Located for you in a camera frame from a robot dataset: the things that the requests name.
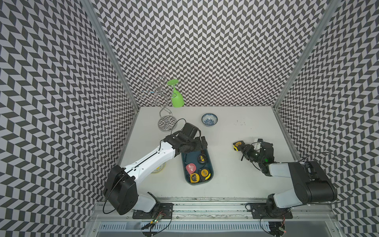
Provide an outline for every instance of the wire stand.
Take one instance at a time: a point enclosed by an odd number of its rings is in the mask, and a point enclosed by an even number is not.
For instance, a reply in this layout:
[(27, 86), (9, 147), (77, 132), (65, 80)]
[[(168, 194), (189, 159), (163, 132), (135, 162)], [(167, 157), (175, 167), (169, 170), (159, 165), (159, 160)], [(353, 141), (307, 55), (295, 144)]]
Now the wire stand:
[[(169, 132), (171, 131), (172, 129), (175, 128), (175, 125), (176, 125), (176, 118), (174, 116), (172, 116), (172, 112), (171, 110), (169, 110), (167, 108), (167, 105), (169, 103), (169, 99), (170, 98), (175, 98), (176, 97), (176, 94), (171, 94), (171, 96), (167, 96), (166, 95), (166, 91), (170, 90), (170, 88), (167, 88), (167, 89), (164, 89), (164, 83), (163, 83), (163, 80), (164, 80), (164, 77), (159, 77), (159, 81), (157, 84), (155, 84), (153, 86), (153, 91), (140, 91), (140, 95), (143, 95), (143, 93), (150, 93), (150, 94), (154, 94), (154, 98), (153, 98), (153, 104), (154, 105), (158, 105), (159, 107), (161, 107), (162, 109), (159, 111), (159, 117), (160, 119), (158, 120), (158, 128), (161, 130), (161, 131), (164, 131), (164, 132)], [(166, 99), (166, 104), (162, 107), (161, 105), (159, 105), (159, 100), (158, 100), (158, 96), (161, 95), (163, 96), (165, 99)], [(162, 111), (166, 111), (169, 113), (169, 115), (165, 115), (165, 116), (162, 116)]]

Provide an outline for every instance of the chevron patterned wall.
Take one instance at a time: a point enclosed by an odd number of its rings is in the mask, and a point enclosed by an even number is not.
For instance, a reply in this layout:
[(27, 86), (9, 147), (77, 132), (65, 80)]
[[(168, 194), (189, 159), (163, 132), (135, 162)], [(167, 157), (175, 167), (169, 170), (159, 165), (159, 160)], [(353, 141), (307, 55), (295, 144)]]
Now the chevron patterned wall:
[[(301, 156), (334, 152), (353, 167), (357, 190), (333, 205), (348, 236), (379, 236), (378, 24), (378, 1), (342, 1), (280, 108)], [(330, 156), (314, 159), (346, 198), (349, 168)]]
[(272, 105), (327, 1), (92, 0), (140, 106), (160, 75), (187, 106)]
[(0, 236), (79, 235), (134, 111), (78, 0), (0, 8)]

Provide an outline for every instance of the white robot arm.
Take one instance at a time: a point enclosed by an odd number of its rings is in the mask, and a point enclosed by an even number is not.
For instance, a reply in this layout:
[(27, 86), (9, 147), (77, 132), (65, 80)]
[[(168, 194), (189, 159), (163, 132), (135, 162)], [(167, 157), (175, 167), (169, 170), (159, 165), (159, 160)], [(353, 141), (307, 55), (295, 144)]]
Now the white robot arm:
[[(149, 154), (137, 160), (133, 164), (124, 167), (125, 171), (129, 171), (130, 177), (135, 177), (134, 182), (136, 187), (157, 167), (166, 161), (171, 160), (175, 156), (175, 150), (168, 142), (162, 142), (159, 147), (154, 149)], [(149, 194), (139, 194), (137, 203), (134, 205), (134, 210), (149, 212), (156, 204), (155, 198)]]
[(205, 137), (196, 137), (199, 129), (186, 123), (181, 131), (166, 136), (160, 146), (124, 168), (116, 165), (108, 174), (103, 191), (120, 215), (133, 210), (150, 212), (159, 202), (153, 195), (138, 194), (137, 187), (157, 167), (181, 152), (189, 153), (207, 148)]

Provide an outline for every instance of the blue and white bowl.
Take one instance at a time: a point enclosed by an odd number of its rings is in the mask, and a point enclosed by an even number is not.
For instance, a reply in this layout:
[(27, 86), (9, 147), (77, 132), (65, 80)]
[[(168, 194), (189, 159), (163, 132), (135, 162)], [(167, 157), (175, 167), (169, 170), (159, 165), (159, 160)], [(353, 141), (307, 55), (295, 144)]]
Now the blue and white bowl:
[(207, 127), (212, 127), (217, 123), (217, 116), (212, 113), (206, 113), (202, 116), (201, 121)]

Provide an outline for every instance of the blue tray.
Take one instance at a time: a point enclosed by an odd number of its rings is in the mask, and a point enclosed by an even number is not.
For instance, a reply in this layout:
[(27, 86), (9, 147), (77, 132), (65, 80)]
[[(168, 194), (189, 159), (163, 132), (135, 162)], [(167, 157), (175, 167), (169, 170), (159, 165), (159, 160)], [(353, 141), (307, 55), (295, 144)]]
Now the blue tray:
[[(191, 185), (205, 184), (205, 183), (209, 182), (214, 176), (212, 163), (211, 163), (211, 159), (210, 159), (209, 154), (208, 154), (208, 150), (204, 149), (204, 151), (205, 151), (205, 155), (207, 156), (207, 159), (208, 159), (208, 162), (205, 164), (201, 164), (198, 161), (198, 157), (199, 157), (199, 155), (201, 155), (201, 151), (194, 151), (194, 152), (190, 152), (190, 153), (182, 153), (182, 164), (183, 164), (184, 177), (185, 177), (187, 183), (189, 183)], [(190, 176), (189, 176), (190, 174), (186, 170), (186, 165), (188, 165), (189, 163), (194, 163), (196, 165), (196, 173), (201, 168), (207, 168), (211, 173), (211, 177), (208, 180), (205, 180), (202, 182), (200, 181), (198, 183), (191, 183)]]

